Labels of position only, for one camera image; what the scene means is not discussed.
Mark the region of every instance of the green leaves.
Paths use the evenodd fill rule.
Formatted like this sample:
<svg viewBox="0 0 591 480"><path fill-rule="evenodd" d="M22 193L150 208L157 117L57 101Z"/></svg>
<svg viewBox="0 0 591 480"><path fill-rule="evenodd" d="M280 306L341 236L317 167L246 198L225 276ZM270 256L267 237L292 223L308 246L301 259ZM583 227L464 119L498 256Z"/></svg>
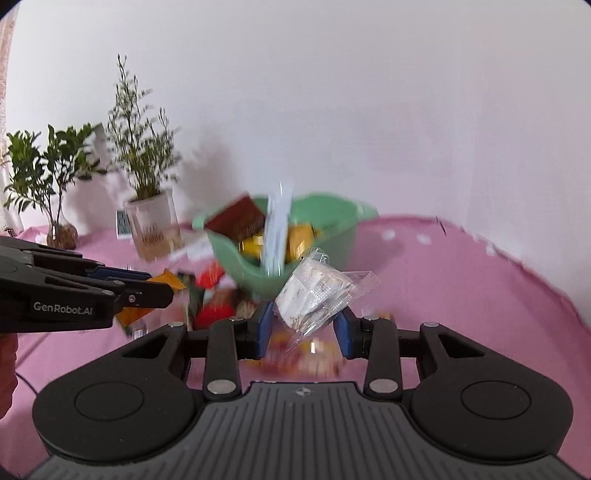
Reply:
<svg viewBox="0 0 591 480"><path fill-rule="evenodd" d="M138 91L138 79L131 76L125 64L127 57L117 56L119 83L115 87L115 106L109 111L107 135L115 147L114 165L124 170L136 198L144 200L160 193L163 181L176 181L168 170L180 160L174 151L174 135L163 108L155 118L148 116L153 108L139 101L151 90Z"/></svg>
<svg viewBox="0 0 591 480"><path fill-rule="evenodd" d="M51 197L59 196L56 220L59 220L61 201L67 186L76 179L90 180L95 173L106 174L99 168L99 160L87 160L86 139L92 133L90 124L79 130L68 127L56 131L48 125L47 149L39 152L34 145L40 133L17 131L7 134L10 141L7 156L12 163L12 171L5 192L9 195L5 207L14 207L18 213L28 207L38 206L53 219Z"/></svg>

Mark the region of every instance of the plant pot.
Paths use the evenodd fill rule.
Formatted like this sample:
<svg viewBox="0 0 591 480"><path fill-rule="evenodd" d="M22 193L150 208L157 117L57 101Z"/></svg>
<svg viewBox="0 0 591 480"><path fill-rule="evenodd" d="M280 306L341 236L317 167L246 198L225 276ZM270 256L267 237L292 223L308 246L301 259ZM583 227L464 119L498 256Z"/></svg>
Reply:
<svg viewBox="0 0 591 480"><path fill-rule="evenodd" d="M76 249L78 230L63 217L59 222L50 222L47 230L47 246L64 250Z"/></svg>
<svg viewBox="0 0 591 480"><path fill-rule="evenodd" d="M125 213L142 260L166 257L183 246L172 190L163 190L150 199L132 200L126 203Z"/></svg>

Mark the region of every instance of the metal pin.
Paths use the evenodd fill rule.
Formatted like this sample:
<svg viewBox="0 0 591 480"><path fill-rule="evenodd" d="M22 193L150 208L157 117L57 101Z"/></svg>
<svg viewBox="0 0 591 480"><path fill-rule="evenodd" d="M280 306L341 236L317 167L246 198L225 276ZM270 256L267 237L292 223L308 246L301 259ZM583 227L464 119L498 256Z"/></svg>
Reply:
<svg viewBox="0 0 591 480"><path fill-rule="evenodd" d="M376 378L369 383L369 389L376 393L394 393L398 389L398 383L389 378Z"/></svg>
<svg viewBox="0 0 591 480"><path fill-rule="evenodd" d="M236 390L236 384L232 380L224 378L220 380L212 380L207 384L207 389L214 395L227 395Z"/></svg>

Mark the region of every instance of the brown chocolate bar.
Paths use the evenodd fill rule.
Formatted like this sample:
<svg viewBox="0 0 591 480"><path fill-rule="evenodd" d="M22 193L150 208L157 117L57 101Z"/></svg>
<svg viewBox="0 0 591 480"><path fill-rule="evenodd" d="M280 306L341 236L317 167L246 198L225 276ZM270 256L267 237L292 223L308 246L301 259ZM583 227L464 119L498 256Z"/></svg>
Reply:
<svg viewBox="0 0 591 480"><path fill-rule="evenodd" d="M225 235L234 242L242 242L264 226L265 216L248 195L223 209L204 225L206 229Z"/></svg>

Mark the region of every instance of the red snack bag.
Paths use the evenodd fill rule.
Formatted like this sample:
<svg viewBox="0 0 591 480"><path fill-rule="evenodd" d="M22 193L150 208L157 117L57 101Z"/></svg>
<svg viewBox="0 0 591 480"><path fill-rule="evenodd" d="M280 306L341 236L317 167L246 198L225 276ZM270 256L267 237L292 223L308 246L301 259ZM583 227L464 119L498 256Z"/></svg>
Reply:
<svg viewBox="0 0 591 480"><path fill-rule="evenodd" d="M193 321L194 330L208 329L212 323L218 320L227 319L236 315L236 311L230 305L212 305L208 303L195 317Z"/></svg>
<svg viewBox="0 0 591 480"><path fill-rule="evenodd" d="M223 268L214 260L196 280L197 286L205 290L215 287L221 278L226 274Z"/></svg>

